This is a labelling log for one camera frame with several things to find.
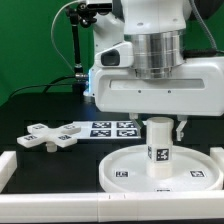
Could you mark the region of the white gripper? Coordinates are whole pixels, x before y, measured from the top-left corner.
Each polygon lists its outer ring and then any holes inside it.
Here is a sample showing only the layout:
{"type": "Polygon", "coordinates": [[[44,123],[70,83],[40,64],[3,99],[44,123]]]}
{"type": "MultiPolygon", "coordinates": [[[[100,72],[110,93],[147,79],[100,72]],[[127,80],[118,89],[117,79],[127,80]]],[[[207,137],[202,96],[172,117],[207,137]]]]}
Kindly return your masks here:
{"type": "Polygon", "coordinates": [[[103,112],[130,113],[139,135],[144,123],[138,114],[178,115],[176,139],[184,137],[188,117],[224,114],[224,57],[188,59],[167,79],[146,79],[132,69],[100,69],[91,90],[103,112]]]}

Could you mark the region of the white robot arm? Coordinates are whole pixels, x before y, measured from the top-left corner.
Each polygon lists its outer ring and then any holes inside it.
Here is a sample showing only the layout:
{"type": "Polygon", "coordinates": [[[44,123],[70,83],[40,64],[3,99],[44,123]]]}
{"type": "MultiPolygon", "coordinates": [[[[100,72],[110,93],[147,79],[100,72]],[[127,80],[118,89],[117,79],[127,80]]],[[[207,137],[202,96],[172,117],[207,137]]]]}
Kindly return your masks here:
{"type": "Polygon", "coordinates": [[[89,92],[103,112],[175,115],[178,139],[190,116],[224,114],[224,57],[183,51],[194,0],[86,0],[94,18],[89,92]]]}

